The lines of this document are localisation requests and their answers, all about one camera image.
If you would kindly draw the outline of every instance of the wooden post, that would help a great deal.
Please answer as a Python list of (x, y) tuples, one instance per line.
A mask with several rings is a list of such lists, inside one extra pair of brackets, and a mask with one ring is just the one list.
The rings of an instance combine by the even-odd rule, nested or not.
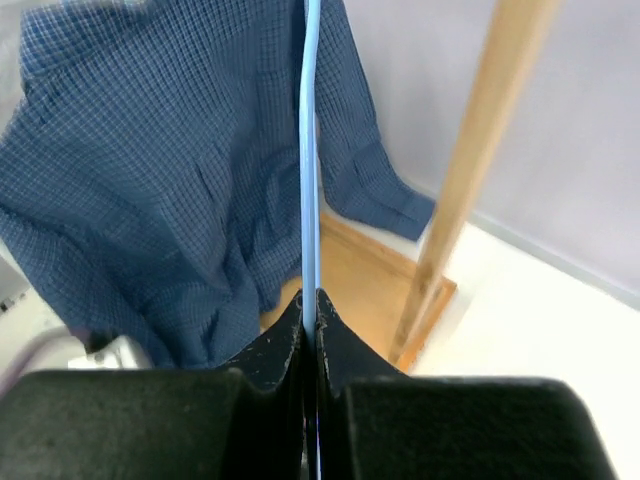
[(451, 251), (559, 3), (499, 0), (496, 5), (429, 238), (391, 346), (389, 361), (393, 364), (433, 303)]

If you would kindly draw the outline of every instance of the gray wall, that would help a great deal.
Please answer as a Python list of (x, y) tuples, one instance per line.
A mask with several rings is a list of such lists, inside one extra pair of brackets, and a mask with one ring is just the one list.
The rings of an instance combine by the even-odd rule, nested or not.
[[(396, 170), (434, 194), (494, 2), (345, 2)], [(639, 127), (640, 2), (565, 1), (473, 220), (640, 306)]]

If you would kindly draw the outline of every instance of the garment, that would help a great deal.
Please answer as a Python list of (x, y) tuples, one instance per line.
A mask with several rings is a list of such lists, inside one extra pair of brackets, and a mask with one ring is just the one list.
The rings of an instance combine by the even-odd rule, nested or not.
[[(70, 2), (23, 17), (0, 144), (0, 237), (63, 321), (159, 367), (224, 362), (300, 263), (300, 0)], [(340, 0), (317, 59), (327, 203), (417, 238)]]

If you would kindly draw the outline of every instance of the dark blue cloth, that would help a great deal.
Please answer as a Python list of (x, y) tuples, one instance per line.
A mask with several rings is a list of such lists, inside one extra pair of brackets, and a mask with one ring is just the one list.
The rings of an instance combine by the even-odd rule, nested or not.
[[(417, 238), (341, 0), (323, 0), (328, 204)], [(23, 19), (25, 100), (0, 145), (0, 237), (70, 327), (158, 366), (220, 364), (300, 263), (299, 0), (71, 2)]]

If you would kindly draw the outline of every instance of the wooden board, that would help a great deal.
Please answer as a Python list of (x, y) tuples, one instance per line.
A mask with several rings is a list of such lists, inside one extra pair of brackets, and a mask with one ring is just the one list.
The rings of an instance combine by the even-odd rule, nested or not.
[[(349, 328), (380, 356), (388, 358), (415, 263), (329, 214), (321, 214), (320, 227), (323, 288)], [(284, 285), (278, 308), (261, 318), (263, 328), (273, 325), (300, 286), (300, 278)], [(440, 317), (455, 289), (453, 282), (444, 279), (434, 308), (427, 315)], [(433, 326), (436, 322), (423, 323)], [(423, 329), (409, 341), (396, 367), (408, 371), (430, 330)]]

